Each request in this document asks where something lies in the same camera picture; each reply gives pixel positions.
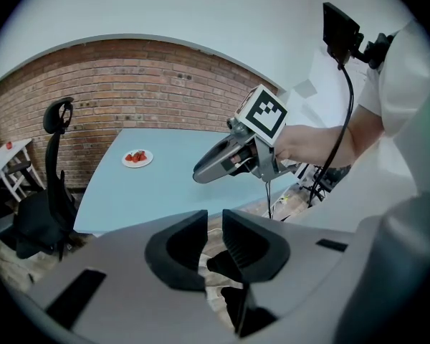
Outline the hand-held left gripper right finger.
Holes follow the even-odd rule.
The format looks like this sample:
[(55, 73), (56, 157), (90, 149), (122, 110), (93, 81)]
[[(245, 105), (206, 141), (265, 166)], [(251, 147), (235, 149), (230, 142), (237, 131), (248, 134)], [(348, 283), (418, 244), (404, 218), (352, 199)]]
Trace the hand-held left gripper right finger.
[(272, 280), (290, 258), (290, 246), (274, 230), (282, 225), (244, 211), (224, 209), (221, 273), (237, 282)]

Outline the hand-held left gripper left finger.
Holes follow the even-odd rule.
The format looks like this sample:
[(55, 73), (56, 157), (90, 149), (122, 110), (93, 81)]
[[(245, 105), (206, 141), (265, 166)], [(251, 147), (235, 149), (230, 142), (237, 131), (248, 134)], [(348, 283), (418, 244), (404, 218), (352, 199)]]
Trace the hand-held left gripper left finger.
[(153, 274), (171, 289), (204, 292), (199, 260), (208, 241), (208, 211), (174, 214), (153, 225), (161, 228), (145, 247), (145, 260)]

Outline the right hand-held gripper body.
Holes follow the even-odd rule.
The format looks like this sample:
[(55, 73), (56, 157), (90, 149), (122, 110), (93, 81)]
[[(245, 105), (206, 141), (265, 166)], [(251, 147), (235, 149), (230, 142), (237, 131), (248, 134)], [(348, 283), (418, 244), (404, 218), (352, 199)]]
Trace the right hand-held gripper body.
[[(274, 152), (274, 143), (285, 126), (287, 114), (285, 105), (269, 89), (264, 85), (254, 87), (226, 121), (228, 136), (194, 166), (193, 180), (210, 183), (225, 176), (250, 173), (267, 183), (288, 173), (288, 167), (277, 160)], [(230, 158), (243, 147), (256, 151), (256, 155), (235, 168)]]

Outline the person's right hand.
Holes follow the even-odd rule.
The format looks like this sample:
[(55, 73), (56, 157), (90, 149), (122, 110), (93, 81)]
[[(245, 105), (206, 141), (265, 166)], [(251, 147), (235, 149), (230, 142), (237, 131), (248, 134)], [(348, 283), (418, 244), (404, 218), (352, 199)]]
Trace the person's right hand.
[(235, 168), (243, 166), (247, 161), (254, 158), (256, 151), (249, 147), (243, 147), (237, 154), (233, 155), (230, 160)]

